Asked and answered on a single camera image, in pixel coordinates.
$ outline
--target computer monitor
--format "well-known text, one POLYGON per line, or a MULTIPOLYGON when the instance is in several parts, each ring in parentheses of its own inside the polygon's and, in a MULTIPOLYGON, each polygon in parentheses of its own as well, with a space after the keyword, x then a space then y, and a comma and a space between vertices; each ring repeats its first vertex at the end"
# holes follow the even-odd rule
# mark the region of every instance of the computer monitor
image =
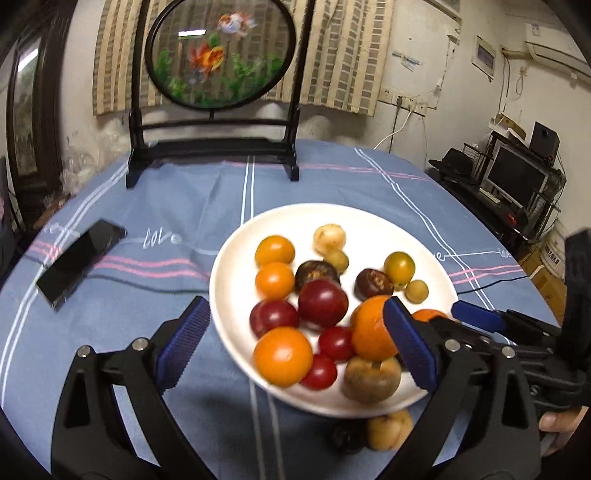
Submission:
POLYGON ((537 193, 544 190, 548 176, 533 161, 502 145, 484 181, 507 200, 531 213, 537 193))

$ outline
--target goldfish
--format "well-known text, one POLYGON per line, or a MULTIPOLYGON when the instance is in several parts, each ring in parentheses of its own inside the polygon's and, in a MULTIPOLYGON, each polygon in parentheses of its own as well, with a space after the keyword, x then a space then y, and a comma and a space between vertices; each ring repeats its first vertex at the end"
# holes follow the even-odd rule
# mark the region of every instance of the goldfish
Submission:
POLYGON ((199 48, 189 50, 189 63, 193 67, 193 76, 201 82, 209 79, 211 73, 217 70, 225 56, 224 48, 220 45, 211 48, 207 42, 199 48))
POLYGON ((256 23, 252 15, 240 12, 222 15, 217 24, 218 30, 229 35, 236 35, 239 38, 246 37, 248 30, 254 27, 256 27, 256 23))

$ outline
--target electrical cable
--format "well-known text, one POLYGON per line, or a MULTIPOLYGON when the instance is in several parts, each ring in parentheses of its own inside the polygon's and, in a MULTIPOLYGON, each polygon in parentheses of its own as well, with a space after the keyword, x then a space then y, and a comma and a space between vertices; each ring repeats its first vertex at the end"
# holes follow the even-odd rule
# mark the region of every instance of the electrical cable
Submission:
POLYGON ((473 293, 476 291, 484 290, 485 288, 489 288, 489 287, 492 287, 494 285, 498 285, 499 283, 503 283, 506 281, 524 280, 529 277, 530 277, 529 275, 524 275, 523 277, 517 277, 517 278, 504 278, 503 280, 497 280, 496 282, 489 283, 488 285, 484 285, 483 287, 480 287, 480 288, 474 288, 473 290, 459 291, 459 292, 457 292, 457 294, 458 295, 465 295, 466 293, 473 293))
MULTIPOLYGON (((511 61, 509 59, 507 59, 507 66, 509 67, 509 76, 507 77, 507 92, 505 93, 505 98, 509 99, 509 85, 511 84, 511 61)), ((507 107, 507 102, 505 102, 505 106, 503 107, 503 111, 505 111, 506 107, 507 107)))
MULTIPOLYGON (((36 264, 39 264, 44 268, 47 268, 49 266, 49 265, 46 265, 45 263, 43 263, 38 258, 32 257, 28 254, 22 254, 22 257, 26 258, 27 260, 30 260, 32 262, 35 262, 36 264)), ((128 287, 137 288, 139 290, 145 290, 145 291, 149 291, 152 293, 164 293, 164 294, 170 294, 170 295, 183 295, 183 294, 188 294, 188 293, 202 294, 202 293, 207 293, 209 291, 209 289, 207 289, 207 288, 196 288, 196 289, 187 289, 187 290, 167 290, 165 288, 154 288, 154 287, 149 287, 146 285, 141 285, 139 283, 131 282, 128 280, 123 280, 121 278, 110 277, 108 275, 95 274, 95 273, 91 273, 89 275, 86 275, 84 278, 85 278, 85 280, 92 280, 93 278, 95 280, 107 280, 107 281, 112 281, 112 282, 119 283, 122 285, 126 285, 128 287)))
POLYGON ((385 142, 385 141, 386 141, 388 138, 390 138, 390 137, 393 137, 393 136, 394 136, 394 135, 396 135, 397 133, 400 133, 400 132, 402 131, 402 129, 403 129, 404 127, 406 127, 406 124, 407 124, 407 122, 408 122, 408 119, 410 118, 410 116, 411 116, 412 114, 413 114, 412 112, 409 112, 409 113, 408 113, 408 115, 407 115, 407 117, 406 117, 406 120, 404 121, 404 123, 402 124, 402 126, 401 126, 401 127, 398 129, 398 130, 396 130, 395 132, 392 132, 392 133, 391 133, 391 134, 389 134, 387 137, 385 137, 384 139, 382 139, 382 141, 381 141, 379 144, 377 144, 377 145, 374 147, 374 150, 377 150, 377 149, 378 149, 378 147, 379 147, 379 146, 380 146, 382 143, 384 143, 384 142, 385 142))
MULTIPOLYGON (((398 114, 400 113, 400 105, 402 104, 402 97, 398 97, 396 99, 396 115, 394 116, 394 126, 392 127, 392 132, 396 131, 396 122, 398 121, 398 114)), ((394 142, 394 137, 390 137, 390 146, 388 147, 388 153, 392 153, 392 143, 394 142)))
POLYGON ((429 156, 429 141, 427 139, 427 125, 425 124, 425 117, 423 117, 423 135, 425 137, 425 159, 423 160, 423 171, 426 171, 427 157, 429 156))
POLYGON ((501 111, 501 103, 503 102, 503 92, 505 91, 505 71, 506 71, 506 62, 507 58, 503 55, 503 83, 501 84, 501 95, 499 97, 499 108, 496 109, 497 112, 501 111))

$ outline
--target black phone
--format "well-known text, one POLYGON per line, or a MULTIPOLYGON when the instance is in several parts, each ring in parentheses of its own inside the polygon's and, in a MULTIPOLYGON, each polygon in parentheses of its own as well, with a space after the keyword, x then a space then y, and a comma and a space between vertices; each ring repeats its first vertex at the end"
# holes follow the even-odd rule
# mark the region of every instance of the black phone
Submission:
POLYGON ((74 293, 92 265, 126 236, 124 228, 99 220, 43 272, 37 288, 54 310, 74 293))

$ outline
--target orange tomato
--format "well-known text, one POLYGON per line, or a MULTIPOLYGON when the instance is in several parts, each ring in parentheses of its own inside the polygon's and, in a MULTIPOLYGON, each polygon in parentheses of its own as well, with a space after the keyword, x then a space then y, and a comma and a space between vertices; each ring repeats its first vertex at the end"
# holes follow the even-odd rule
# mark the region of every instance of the orange tomato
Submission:
POLYGON ((357 305, 357 307, 355 307, 355 310, 353 310, 353 313, 351 314, 351 318, 349 320, 349 323, 351 324, 351 328, 355 328, 357 326, 357 314, 359 313, 360 308, 361 308, 361 304, 357 305))
POLYGON ((263 300, 283 300, 294 289, 296 280, 284 263, 263 265, 255 277, 255 285, 263 300))
POLYGON ((281 235, 271 235, 263 239, 256 248, 255 262, 267 265, 273 262, 290 264, 296 257, 296 249, 293 244, 281 235))
POLYGON ((308 374, 314 355, 310 342, 298 329, 278 327, 262 336, 252 358, 265 380, 287 388, 308 374))
POLYGON ((382 309, 389 295, 377 295, 365 300, 355 314, 352 343, 357 355, 372 362, 382 362, 398 353, 384 325, 382 309))
POLYGON ((432 309, 422 309, 417 310, 413 313, 413 318, 418 320, 419 322, 430 322, 431 319, 435 317, 445 317, 449 318, 445 313, 440 312, 439 310, 432 310, 432 309))

